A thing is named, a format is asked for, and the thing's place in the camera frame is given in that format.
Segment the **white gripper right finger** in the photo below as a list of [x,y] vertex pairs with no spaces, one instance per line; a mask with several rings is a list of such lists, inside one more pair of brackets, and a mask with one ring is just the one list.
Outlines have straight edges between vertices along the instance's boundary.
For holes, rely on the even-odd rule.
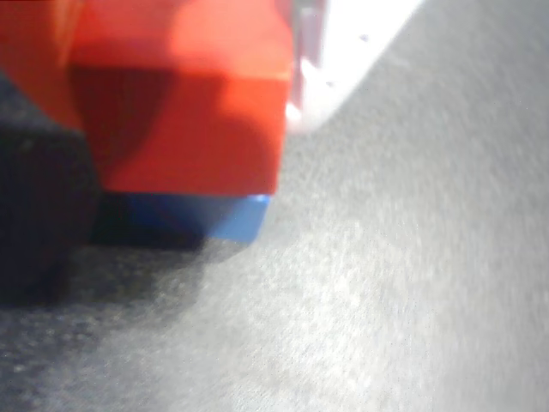
[[341,108],[422,4],[315,1],[299,13],[288,131],[314,131]]

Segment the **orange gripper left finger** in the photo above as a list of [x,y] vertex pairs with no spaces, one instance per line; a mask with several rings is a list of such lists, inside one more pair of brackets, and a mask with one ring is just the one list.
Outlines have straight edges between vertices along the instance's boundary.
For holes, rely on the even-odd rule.
[[2,1],[1,70],[48,117],[81,128],[69,52],[83,1]]

